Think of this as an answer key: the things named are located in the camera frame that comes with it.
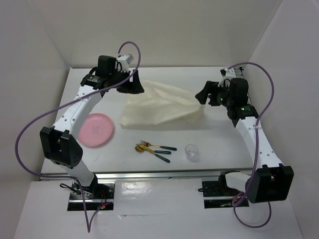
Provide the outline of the cream cloth placemat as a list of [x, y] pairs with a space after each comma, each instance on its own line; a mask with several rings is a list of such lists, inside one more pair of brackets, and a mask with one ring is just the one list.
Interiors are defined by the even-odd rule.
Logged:
[[127, 97], [121, 127], [146, 129], [179, 121], [195, 123], [203, 116], [205, 105], [195, 98], [195, 92], [149, 80], [143, 85], [143, 93]]

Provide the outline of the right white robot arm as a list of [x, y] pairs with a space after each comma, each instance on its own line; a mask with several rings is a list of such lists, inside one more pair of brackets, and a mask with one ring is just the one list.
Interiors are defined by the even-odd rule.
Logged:
[[229, 84], [206, 82], [196, 94], [200, 104], [224, 106], [234, 127], [242, 136], [252, 158], [251, 175], [240, 171], [221, 172], [217, 189], [222, 195], [236, 190], [251, 203], [286, 200], [294, 177], [291, 166], [285, 166], [273, 151], [260, 123], [260, 115], [248, 103], [247, 80], [233, 78]]

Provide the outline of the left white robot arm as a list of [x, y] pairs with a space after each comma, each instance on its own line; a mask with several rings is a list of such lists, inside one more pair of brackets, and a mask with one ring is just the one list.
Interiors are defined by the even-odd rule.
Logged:
[[85, 165], [77, 137], [94, 106], [110, 89], [115, 88], [125, 94], [144, 92], [138, 70], [129, 70], [133, 59], [132, 54], [99, 56], [98, 65], [84, 76], [74, 101], [64, 114], [51, 127], [43, 127], [40, 131], [45, 158], [59, 165], [77, 185], [81, 185], [80, 192], [88, 199], [94, 198], [103, 186]]

